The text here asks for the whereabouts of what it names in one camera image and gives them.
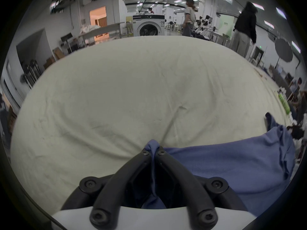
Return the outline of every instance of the ceiling light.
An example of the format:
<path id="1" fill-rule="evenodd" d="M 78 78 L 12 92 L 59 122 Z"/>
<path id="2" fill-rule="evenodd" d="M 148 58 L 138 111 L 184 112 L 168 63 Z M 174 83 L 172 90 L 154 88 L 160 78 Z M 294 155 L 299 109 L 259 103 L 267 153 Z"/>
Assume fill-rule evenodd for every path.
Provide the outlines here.
<path id="1" fill-rule="evenodd" d="M 270 24 L 269 22 L 264 21 L 264 23 L 266 23 L 268 26 L 270 26 L 270 27 L 272 27 L 274 29 L 274 26 L 272 24 Z"/>
<path id="2" fill-rule="evenodd" d="M 300 48 L 292 41 L 292 45 L 294 46 L 294 48 L 296 48 L 296 50 L 301 53 Z"/>
<path id="3" fill-rule="evenodd" d="M 284 14 L 284 12 L 282 12 L 280 9 L 278 9 L 278 8 L 276 8 L 276 10 L 277 10 L 277 12 L 282 16 L 282 17 L 284 17 L 285 19 L 287 19 L 286 18 L 286 16 L 285 16 L 285 14 Z"/>
<path id="4" fill-rule="evenodd" d="M 264 10 L 263 6 L 258 5 L 257 3 L 253 3 L 253 2 L 252 2 L 252 4 L 253 4 L 256 8 L 259 8 L 259 9 L 261 9 L 261 10 Z"/>

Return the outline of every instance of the table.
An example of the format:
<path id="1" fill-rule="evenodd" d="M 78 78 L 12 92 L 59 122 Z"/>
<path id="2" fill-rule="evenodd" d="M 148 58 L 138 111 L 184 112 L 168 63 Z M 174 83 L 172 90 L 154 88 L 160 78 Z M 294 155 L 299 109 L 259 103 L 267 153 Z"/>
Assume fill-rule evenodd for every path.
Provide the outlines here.
<path id="1" fill-rule="evenodd" d="M 115 24 L 112 24 L 112 25 L 100 27 L 100 28 L 92 30 L 88 33 L 81 34 L 81 35 L 79 35 L 79 37 L 82 37 L 83 41 L 85 41 L 85 39 L 89 39 L 89 38 L 94 37 L 94 36 L 98 36 L 98 35 L 101 35 L 101 34 L 104 34 L 104 33 L 119 30 L 119 37 L 122 38 L 122 34 L 120 32 L 120 25 L 122 23 L 124 23 L 124 22 L 119 22 L 119 23 L 115 23 Z"/>
<path id="2" fill-rule="evenodd" d="M 229 40 L 229 37 L 225 37 L 225 36 L 223 36 L 219 33 L 216 33 L 216 32 L 210 32 L 210 33 L 211 33 L 211 35 L 216 36 L 215 43 L 216 43 L 218 37 L 221 37 L 223 39 L 223 42 L 224 42 L 224 40 L 226 40 L 226 42 Z"/>

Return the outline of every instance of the white shirt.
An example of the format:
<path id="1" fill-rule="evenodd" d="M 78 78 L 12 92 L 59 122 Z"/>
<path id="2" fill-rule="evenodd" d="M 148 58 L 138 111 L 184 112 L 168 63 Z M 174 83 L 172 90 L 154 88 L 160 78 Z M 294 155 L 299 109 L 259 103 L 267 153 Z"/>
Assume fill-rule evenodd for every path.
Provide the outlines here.
<path id="1" fill-rule="evenodd" d="M 296 80 L 296 79 L 293 79 L 291 82 L 292 82 L 293 84 L 290 86 L 290 90 L 291 90 L 292 92 L 295 92 L 295 90 L 296 90 L 297 87 L 298 87 L 297 80 Z"/>
<path id="2" fill-rule="evenodd" d="M 192 9 L 191 7 L 187 7 L 185 9 L 185 15 L 186 14 L 189 14 L 190 15 L 190 18 L 189 20 L 187 21 L 187 23 L 191 23 L 194 25 L 195 21 L 196 21 L 196 15 L 195 15 L 195 11 L 194 9 Z"/>

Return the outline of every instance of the washing machine door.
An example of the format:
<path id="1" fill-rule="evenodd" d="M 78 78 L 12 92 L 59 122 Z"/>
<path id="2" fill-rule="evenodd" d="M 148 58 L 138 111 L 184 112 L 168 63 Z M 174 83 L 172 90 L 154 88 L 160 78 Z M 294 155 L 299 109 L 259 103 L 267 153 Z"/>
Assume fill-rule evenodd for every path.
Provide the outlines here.
<path id="1" fill-rule="evenodd" d="M 159 31 L 156 25 L 154 24 L 146 24 L 140 27 L 139 30 L 140 36 L 157 36 L 159 35 Z"/>
<path id="2" fill-rule="evenodd" d="M 157 23 L 157 21 L 144 21 L 141 23 L 137 30 L 134 31 L 134 36 L 160 36 L 161 33 L 161 27 Z"/>

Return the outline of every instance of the black cloth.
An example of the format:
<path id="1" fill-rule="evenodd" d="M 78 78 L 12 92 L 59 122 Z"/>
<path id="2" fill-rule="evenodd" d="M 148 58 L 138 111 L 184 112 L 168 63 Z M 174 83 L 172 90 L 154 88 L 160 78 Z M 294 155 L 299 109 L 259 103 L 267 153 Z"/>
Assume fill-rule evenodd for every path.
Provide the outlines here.
<path id="1" fill-rule="evenodd" d="M 248 35 L 253 43 L 256 43 L 256 13 L 257 8 L 247 2 L 244 10 L 240 14 L 235 24 L 235 29 Z"/>
<path id="2" fill-rule="evenodd" d="M 196 35 L 195 37 L 199 39 L 210 41 L 209 39 L 205 38 L 203 35 Z"/>

